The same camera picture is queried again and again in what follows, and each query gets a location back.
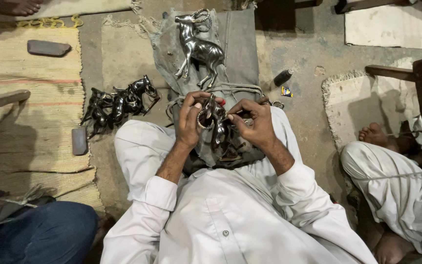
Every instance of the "bare foot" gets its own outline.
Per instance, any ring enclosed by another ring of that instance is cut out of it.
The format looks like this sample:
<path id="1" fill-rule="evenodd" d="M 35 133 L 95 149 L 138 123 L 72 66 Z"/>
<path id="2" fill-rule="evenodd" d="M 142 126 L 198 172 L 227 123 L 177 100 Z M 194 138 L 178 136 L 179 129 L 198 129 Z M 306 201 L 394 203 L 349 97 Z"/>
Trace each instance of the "bare foot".
<path id="1" fill-rule="evenodd" d="M 380 147 L 385 147 L 392 151 L 399 152 L 396 142 L 389 140 L 389 138 L 382 131 L 378 123 L 370 123 L 369 127 L 363 127 L 359 131 L 359 141 L 374 144 Z"/>
<path id="2" fill-rule="evenodd" d="M 37 13 L 43 0 L 0 0 L 0 14 L 27 16 Z"/>
<path id="3" fill-rule="evenodd" d="M 414 247 L 411 242 L 392 231 L 386 231 L 374 248 L 374 257 L 379 264 L 396 264 L 413 251 Z"/>

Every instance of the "small bottle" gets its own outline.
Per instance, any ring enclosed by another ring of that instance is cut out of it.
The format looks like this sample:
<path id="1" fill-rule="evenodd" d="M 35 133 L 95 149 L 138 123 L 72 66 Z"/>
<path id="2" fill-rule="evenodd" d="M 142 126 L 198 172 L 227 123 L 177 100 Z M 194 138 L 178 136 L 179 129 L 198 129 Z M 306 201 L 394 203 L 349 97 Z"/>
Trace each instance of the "small bottle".
<path id="1" fill-rule="evenodd" d="M 270 91 L 275 88 L 280 88 L 283 83 L 289 81 L 291 76 L 294 74 L 293 69 L 285 69 L 284 71 L 280 72 L 272 82 L 270 82 Z"/>

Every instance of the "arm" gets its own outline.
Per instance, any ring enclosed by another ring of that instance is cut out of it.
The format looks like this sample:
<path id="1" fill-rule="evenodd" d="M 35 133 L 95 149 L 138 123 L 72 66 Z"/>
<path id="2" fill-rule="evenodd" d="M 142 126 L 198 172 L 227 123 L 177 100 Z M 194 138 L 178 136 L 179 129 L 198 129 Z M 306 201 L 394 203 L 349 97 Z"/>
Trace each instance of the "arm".
<path id="1" fill-rule="evenodd" d="M 250 126 L 235 115 L 240 110 L 249 111 L 247 117 L 253 119 Z M 294 214 L 291 223 L 308 234 L 332 242 L 364 263 L 376 263 L 365 243 L 350 228 L 344 208 L 330 201 L 329 195 L 315 182 L 314 171 L 296 162 L 278 140 L 270 107 L 243 99 L 228 113 L 241 136 L 259 147 L 270 160 L 278 176 L 276 201 L 291 209 Z"/>
<path id="2" fill-rule="evenodd" d="M 177 184 L 185 159 L 196 146 L 201 132 L 196 126 L 200 102 L 210 96 L 201 91 L 187 94 L 180 109 L 177 140 L 156 175 L 148 180 L 145 201 L 133 201 L 105 236 L 102 264 L 154 263 L 160 233 L 175 208 Z M 220 102 L 222 98 L 216 98 L 216 101 Z"/>

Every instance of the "silver goat statue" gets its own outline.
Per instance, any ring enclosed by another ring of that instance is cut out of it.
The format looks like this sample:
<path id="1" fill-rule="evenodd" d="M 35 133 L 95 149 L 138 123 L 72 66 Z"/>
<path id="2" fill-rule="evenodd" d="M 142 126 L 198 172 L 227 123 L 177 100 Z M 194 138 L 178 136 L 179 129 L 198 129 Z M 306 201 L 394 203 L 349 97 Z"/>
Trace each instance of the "silver goat statue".
<path id="1" fill-rule="evenodd" d="M 206 13 L 206 17 L 203 19 L 197 19 L 200 16 L 203 16 L 203 13 Z M 198 28 L 200 24 L 206 20 L 209 20 L 208 28 L 206 30 Z M 198 32 L 208 32 L 211 28 L 212 21 L 210 11 L 208 9 L 200 9 L 193 15 L 178 15 L 175 17 L 175 22 L 179 23 L 180 44 L 186 57 L 180 70 L 175 75 L 182 75 L 186 66 L 187 70 L 185 71 L 183 77 L 187 78 L 189 76 L 191 58 L 194 58 L 206 64 L 206 70 L 208 72 L 208 75 L 197 83 L 197 85 L 202 88 L 203 83 L 212 77 L 211 82 L 208 85 L 208 87 L 211 87 L 218 75 L 216 67 L 220 64 L 224 64 L 224 52 L 221 47 L 215 43 L 196 37 Z"/>

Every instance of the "shirt sleeve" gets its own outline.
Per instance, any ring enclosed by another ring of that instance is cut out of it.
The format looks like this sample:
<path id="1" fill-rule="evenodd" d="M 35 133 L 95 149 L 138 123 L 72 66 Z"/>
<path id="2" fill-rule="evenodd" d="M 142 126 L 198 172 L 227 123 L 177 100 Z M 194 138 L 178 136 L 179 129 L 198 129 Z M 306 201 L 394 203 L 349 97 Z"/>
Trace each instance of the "shirt sleeve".
<path id="1" fill-rule="evenodd" d="M 145 202 L 133 201 L 105 236 L 101 264 L 152 264 L 156 259 L 160 232 L 177 201 L 177 184 L 153 176 L 145 194 Z"/>
<path id="2" fill-rule="evenodd" d="M 278 176 L 277 188 L 276 201 L 290 207 L 293 225 L 337 245 L 361 263 L 377 263 L 366 244 L 350 228 L 345 209 L 333 204 L 317 185 L 311 168 L 296 161 L 289 171 Z"/>

